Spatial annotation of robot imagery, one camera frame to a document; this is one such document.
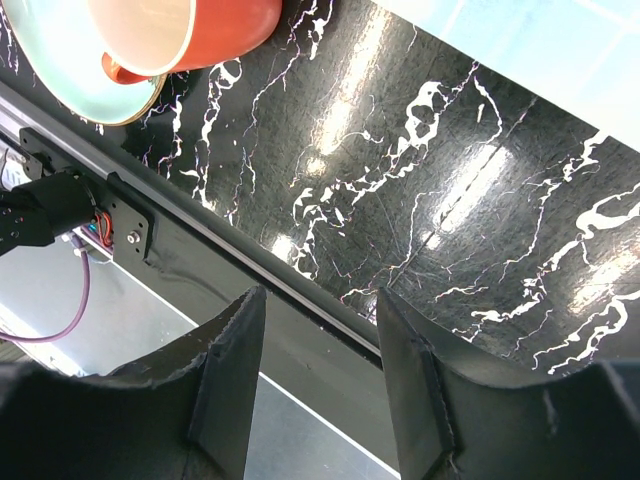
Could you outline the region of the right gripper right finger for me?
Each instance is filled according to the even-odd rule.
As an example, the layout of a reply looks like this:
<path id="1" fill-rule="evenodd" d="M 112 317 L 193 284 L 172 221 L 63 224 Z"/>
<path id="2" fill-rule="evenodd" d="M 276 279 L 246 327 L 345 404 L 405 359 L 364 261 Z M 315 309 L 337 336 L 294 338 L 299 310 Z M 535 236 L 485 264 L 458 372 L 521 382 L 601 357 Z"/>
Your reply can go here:
<path id="1" fill-rule="evenodd" d="M 635 479 L 639 363 L 565 377 L 522 368 L 377 295 L 379 348 L 405 479 Z"/>

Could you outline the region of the green floral plate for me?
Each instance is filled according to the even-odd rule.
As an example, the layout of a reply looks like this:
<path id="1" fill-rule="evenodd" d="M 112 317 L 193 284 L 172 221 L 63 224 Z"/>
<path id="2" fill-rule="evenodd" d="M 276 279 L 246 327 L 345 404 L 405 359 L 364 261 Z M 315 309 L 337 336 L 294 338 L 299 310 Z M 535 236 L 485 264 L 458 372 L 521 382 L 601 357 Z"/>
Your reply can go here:
<path id="1" fill-rule="evenodd" d="M 3 1 L 1 20 L 44 86 L 94 123 L 131 123 L 152 107 L 166 81 L 113 82 L 102 68 L 103 41 L 84 1 Z"/>

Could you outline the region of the blue checked placemat cloth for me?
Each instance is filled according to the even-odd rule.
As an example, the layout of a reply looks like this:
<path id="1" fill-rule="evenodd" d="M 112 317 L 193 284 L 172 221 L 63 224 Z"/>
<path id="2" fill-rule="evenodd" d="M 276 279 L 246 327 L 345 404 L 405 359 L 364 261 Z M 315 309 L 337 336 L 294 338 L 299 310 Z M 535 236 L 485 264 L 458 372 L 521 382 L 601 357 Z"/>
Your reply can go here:
<path id="1" fill-rule="evenodd" d="M 380 5 L 638 149 L 638 1 L 383 1 Z"/>

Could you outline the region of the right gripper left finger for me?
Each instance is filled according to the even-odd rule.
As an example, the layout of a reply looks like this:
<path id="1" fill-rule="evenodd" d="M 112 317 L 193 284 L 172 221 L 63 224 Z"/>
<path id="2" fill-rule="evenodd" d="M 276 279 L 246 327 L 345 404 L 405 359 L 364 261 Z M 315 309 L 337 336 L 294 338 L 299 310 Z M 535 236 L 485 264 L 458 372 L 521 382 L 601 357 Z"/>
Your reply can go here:
<path id="1" fill-rule="evenodd" d="M 5 479 L 240 479 L 265 332 L 253 287 L 210 321 L 111 373 L 1 367 Z"/>

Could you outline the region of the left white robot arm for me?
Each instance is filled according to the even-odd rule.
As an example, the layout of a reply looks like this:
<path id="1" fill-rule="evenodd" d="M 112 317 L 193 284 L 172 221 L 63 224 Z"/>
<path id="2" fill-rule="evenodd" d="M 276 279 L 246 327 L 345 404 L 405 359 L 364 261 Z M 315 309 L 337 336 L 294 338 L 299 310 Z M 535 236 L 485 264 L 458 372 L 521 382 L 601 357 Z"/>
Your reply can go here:
<path id="1" fill-rule="evenodd" d="M 90 188 L 57 173 L 1 192 L 1 255 L 17 247 L 46 247 L 89 223 L 96 210 Z"/>

